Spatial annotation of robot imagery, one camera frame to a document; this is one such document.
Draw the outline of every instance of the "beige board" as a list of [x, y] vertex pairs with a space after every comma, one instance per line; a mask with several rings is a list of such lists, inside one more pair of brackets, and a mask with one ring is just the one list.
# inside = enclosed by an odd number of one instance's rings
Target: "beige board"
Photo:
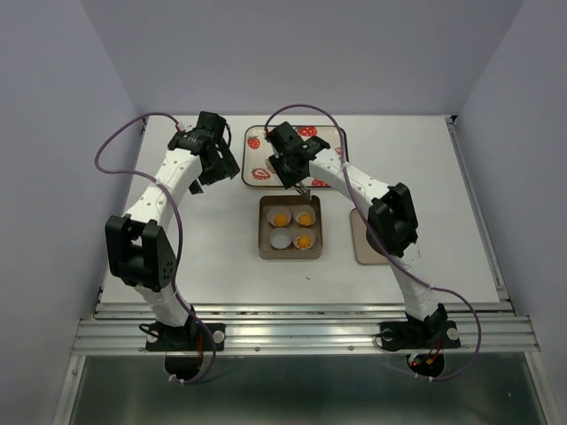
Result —
[[378, 254], [366, 240], [366, 226], [356, 210], [351, 211], [351, 229], [353, 231], [354, 256], [364, 265], [388, 264], [388, 260]]

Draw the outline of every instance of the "black bracket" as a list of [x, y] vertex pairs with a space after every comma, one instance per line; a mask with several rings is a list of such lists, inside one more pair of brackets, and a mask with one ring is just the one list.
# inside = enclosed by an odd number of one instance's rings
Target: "black bracket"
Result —
[[[224, 323], [206, 323], [205, 326], [212, 334], [217, 331], [225, 334], [226, 325]], [[157, 321], [148, 325], [144, 333], [148, 335], [145, 343], [145, 350], [148, 352], [197, 352], [200, 339], [203, 341], [204, 352], [213, 350], [211, 338], [191, 317], [184, 326], [179, 327], [164, 325]], [[224, 338], [215, 345], [216, 351], [223, 351]]]
[[105, 234], [110, 272], [128, 286], [141, 283], [160, 292], [173, 280], [177, 263], [163, 227], [154, 221], [140, 223], [113, 215], [106, 222]]
[[[388, 253], [402, 258], [406, 248], [417, 241], [416, 209], [408, 186], [398, 183], [389, 189], [380, 199], [372, 199], [368, 220]], [[368, 230], [366, 239], [376, 252], [382, 253]]]
[[330, 149], [330, 145], [316, 135], [303, 140], [287, 121], [272, 129], [266, 138], [277, 152], [268, 161], [285, 189], [309, 177], [309, 161], [323, 149]]
[[[202, 185], [210, 185], [240, 172], [229, 146], [222, 137], [227, 121], [220, 115], [202, 111], [197, 125], [189, 131], [178, 131], [167, 144], [168, 149], [185, 149], [199, 156], [203, 172], [198, 177]], [[199, 185], [191, 184], [191, 194], [202, 193]]]
[[408, 316], [408, 321], [384, 321], [380, 323], [380, 348], [387, 352], [398, 350], [429, 350], [441, 343], [443, 349], [461, 347], [461, 340], [454, 321], [447, 320], [442, 304], [431, 316], [419, 321]]

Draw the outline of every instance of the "white cup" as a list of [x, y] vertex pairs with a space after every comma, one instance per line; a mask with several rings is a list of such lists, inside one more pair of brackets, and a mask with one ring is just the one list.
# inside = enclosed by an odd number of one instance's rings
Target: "white cup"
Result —
[[288, 228], [272, 228], [269, 232], [269, 243], [277, 250], [284, 250], [291, 245], [293, 236]]
[[291, 212], [284, 206], [272, 206], [266, 215], [269, 223], [276, 228], [284, 228], [291, 221]]
[[309, 205], [298, 205], [293, 209], [293, 219], [300, 226], [313, 226], [315, 223], [315, 210]]
[[293, 245], [298, 250], [310, 250], [315, 244], [315, 232], [310, 228], [296, 228], [293, 231]]

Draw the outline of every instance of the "pink tray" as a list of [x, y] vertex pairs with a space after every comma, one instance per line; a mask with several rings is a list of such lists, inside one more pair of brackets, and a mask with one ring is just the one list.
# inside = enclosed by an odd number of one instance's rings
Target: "pink tray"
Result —
[[[330, 144], [330, 147], [340, 153], [340, 139], [338, 131], [333, 126], [293, 126], [304, 139], [318, 135]], [[254, 188], [281, 188], [282, 183], [268, 163], [268, 157], [274, 151], [264, 138], [264, 126], [253, 126], [246, 130], [245, 154], [242, 161], [242, 181]], [[324, 188], [327, 183], [311, 177], [306, 178], [303, 184], [310, 188]]]

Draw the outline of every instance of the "lavender wall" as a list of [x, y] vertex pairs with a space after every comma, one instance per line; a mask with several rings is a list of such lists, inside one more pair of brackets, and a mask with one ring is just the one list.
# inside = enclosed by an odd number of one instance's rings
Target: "lavender wall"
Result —
[[456, 113], [520, 0], [81, 0], [135, 104]]
[[567, 3], [526, 2], [457, 121], [502, 272], [567, 410]]
[[[51, 421], [125, 198], [92, 159], [136, 110], [75, 0], [3, 4], [0, 45], [0, 423], [33, 425]], [[139, 130], [108, 164], [133, 164]]]

